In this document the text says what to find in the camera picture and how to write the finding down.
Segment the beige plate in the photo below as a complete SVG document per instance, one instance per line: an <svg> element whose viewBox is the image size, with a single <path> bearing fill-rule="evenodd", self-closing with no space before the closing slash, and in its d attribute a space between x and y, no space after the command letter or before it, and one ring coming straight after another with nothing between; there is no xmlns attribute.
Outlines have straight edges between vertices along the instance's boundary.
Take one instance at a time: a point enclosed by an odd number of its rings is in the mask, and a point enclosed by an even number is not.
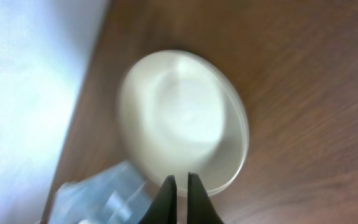
<svg viewBox="0 0 358 224"><path fill-rule="evenodd" d="M246 110L237 91L212 63L183 50L161 50L136 61L117 97L124 142L138 168L156 185L174 176L178 195L188 174L207 194L227 189L249 149Z"/></svg>

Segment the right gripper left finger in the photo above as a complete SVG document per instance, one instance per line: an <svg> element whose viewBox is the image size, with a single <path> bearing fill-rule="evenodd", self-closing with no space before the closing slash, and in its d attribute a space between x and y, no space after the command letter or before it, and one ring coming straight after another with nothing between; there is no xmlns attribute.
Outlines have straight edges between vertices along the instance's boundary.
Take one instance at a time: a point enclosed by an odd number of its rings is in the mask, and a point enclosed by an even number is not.
<svg viewBox="0 0 358 224"><path fill-rule="evenodd" d="M173 175L167 176L158 194L139 224L177 223L177 185Z"/></svg>

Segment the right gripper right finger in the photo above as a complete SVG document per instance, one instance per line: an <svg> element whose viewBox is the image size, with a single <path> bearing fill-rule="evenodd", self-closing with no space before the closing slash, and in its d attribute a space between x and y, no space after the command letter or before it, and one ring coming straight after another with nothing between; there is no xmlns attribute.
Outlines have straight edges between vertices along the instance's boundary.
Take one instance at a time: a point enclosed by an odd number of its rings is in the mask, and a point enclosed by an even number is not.
<svg viewBox="0 0 358 224"><path fill-rule="evenodd" d="M187 224L223 224L198 174L188 173Z"/></svg>

